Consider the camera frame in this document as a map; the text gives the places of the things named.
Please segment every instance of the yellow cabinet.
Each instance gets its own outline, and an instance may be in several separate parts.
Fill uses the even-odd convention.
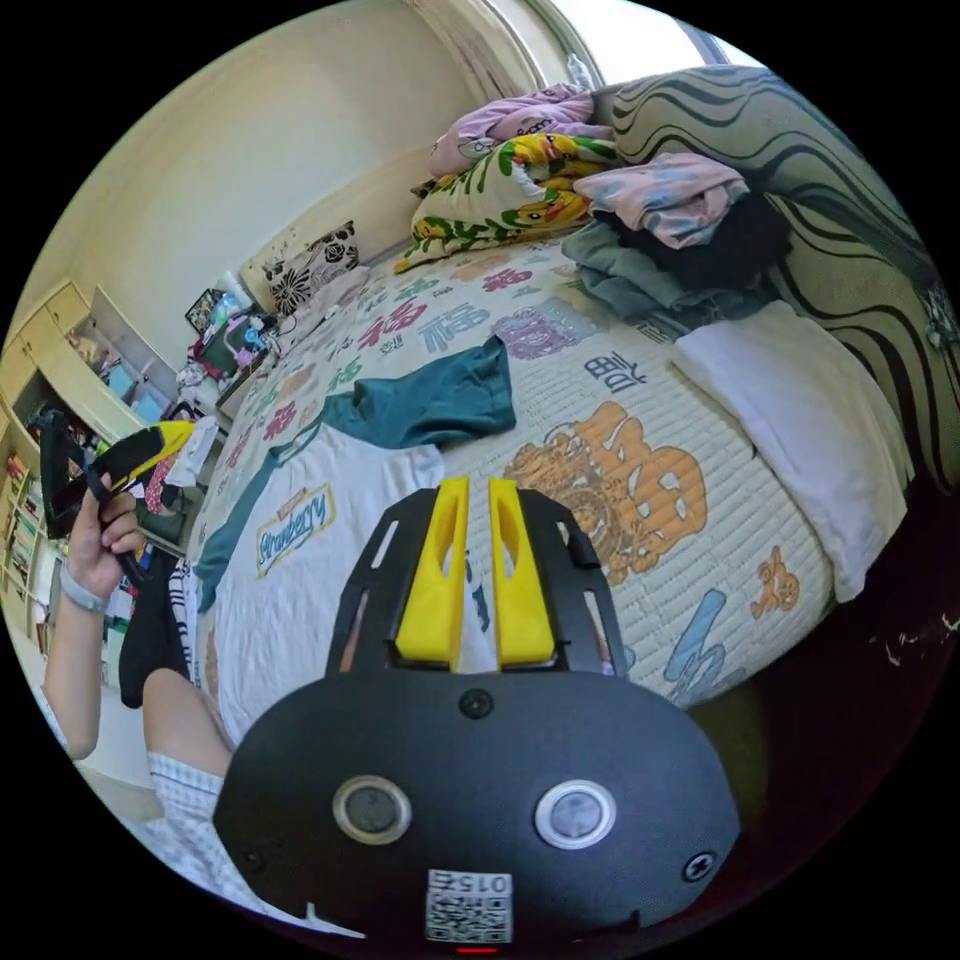
[[[64,339],[49,312],[36,314],[22,336],[29,337],[30,357],[60,399],[104,440],[116,443],[143,429],[144,422],[107,389]]]
[[[26,347],[27,355],[38,367],[41,357],[55,351],[60,344],[66,342],[46,307],[41,307],[24,324],[18,339]]]
[[[20,337],[11,337],[0,353],[0,394],[12,404],[37,368]]]
[[[47,301],[47,309],[61,333],[70,333],[77,324],[90,316],[90,308],[72,283],[68,283]]]

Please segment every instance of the screw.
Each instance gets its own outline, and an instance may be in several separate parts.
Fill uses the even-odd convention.
[[[683,879],[687,883],[699,883],[713,869],[716,862],[715,854],[698,853],[687,861],[687,865],[683,868]]]
[[[482,720],[493,711],[493,697],[486,690],[468,690],[460,698],[460,712],[471,720]]]
[[[263,857],[252,847],[245,847],[240,851],[240,856],[243,857],[244,863],[251,873],[260,873],[263,870]]]

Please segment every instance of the person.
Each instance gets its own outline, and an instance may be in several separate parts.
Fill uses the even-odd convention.
[[[103,483],[110,484],[109,476]],[[138,550],[136,501],[129,493],[101,507],[88,490],[70,535],[66,569],[82,591],[105,601],[123,572],[117,555]],[[41,686],[34,690],[60,745],[74,761],[93,753],[100,729],[103,612],[91,611],[61,590],[57,623]],[[227,855],[213,826],[213,811],[232,748],[216,706],[173,670],[158,669],[143,690],[147,760],[163,817],[121,821],[159,860],[209,893],[325,933],[359,937],[314,916],[293,917],[260,900]]]

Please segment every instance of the plaid shorts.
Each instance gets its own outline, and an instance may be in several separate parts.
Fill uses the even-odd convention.
[[[34,696],[60,746],[67,749],[66,738],[43,691],[35,689]],[[223,779],[157,753],[148,753],[147,761],[164,816],[147,823],[120,822],[158,860],[185,880],[253,913],[324,933],[362,936],[321,920],[312,907],[306,918],[293,917],[260,900],[234,866],[213,826]]]

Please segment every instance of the black sock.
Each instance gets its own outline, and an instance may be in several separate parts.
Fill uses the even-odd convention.
[[[190,679],[168,589],[175,566],[174,557],[154,551],[120,648],[120,699],[131,710],[143,706],[143,685],[154,670]]]

